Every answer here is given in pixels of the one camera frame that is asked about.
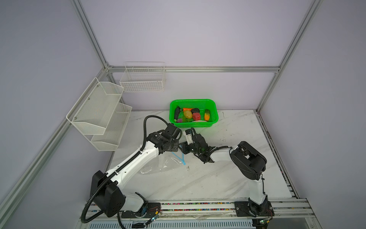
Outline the black toy avocado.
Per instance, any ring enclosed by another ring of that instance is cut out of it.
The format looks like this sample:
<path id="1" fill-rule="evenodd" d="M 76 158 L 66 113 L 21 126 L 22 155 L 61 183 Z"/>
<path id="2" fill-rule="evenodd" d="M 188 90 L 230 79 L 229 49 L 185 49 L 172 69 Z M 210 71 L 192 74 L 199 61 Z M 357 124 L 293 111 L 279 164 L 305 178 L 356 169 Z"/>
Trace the black toy avocado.
<path id="1" fill-rule="evenodd" d="M 194 114 L 194 113 L 200 113 L 200 110 L 198 108 L 193 108 L 191 110 L 191 112 Z"/>

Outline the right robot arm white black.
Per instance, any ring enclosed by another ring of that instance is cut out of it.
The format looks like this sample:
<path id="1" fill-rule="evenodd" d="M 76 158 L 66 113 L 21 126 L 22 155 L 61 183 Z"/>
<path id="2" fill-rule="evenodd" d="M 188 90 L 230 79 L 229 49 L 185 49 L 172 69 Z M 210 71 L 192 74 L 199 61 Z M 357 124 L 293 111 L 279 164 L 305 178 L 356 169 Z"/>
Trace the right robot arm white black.
<path id="1" fill-rule="evenodd" d="M 265 192 L 263 172 L 267 159 L 248 142 L 242 141 L 236 147 L 209 146 L 200 135 L 186 136 L 187 141 L 178 146 L 183 154 L 193 153 L 203 163 L 219 161 L 233 162 L 248 179 L 248 201 L 235 202 L 237 216 L 264 217 L 273 216 L 268 195 Z"/>

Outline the clear zip top bag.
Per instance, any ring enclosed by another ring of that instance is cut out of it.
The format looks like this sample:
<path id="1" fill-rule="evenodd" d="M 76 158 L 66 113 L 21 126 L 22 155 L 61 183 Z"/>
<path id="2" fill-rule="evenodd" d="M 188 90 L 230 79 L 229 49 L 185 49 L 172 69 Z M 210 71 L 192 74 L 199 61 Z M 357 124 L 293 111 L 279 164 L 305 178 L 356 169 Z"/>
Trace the clear zip top bag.
<path id="1" fill-rule="evenodd" d="M 140 169 L 139 173 L 142 175 L 162 173 L 177 169 L 185 165 L 185 157 L 181 151 L 176 153 L 165 152 L 149 161 L 145 166 Z"/>

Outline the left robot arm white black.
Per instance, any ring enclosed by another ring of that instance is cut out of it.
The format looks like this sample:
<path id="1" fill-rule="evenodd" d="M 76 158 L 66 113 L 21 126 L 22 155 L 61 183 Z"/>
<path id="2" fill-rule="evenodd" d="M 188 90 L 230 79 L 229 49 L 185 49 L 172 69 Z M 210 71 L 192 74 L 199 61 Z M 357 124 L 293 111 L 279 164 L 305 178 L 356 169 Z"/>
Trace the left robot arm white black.
<path id="1" fill-rule="evenodd" d="M 90 199 L 87 201 L 82 216 L 86 218 L 92 203 L 100 211 L 86 218 L 92 219 L 104 214 L 113 217 L 121 211 L 145 215 L 148 201 L 140 193 L 123 193 L 124 187 L 131 178 L 148 162 L 160 154 L 178 151 L 181 130 L 163 130 L 153 132 L 144 138 L 143 144 L 123 162 L 103 173 L 97 171 L 91 182 Z"/>

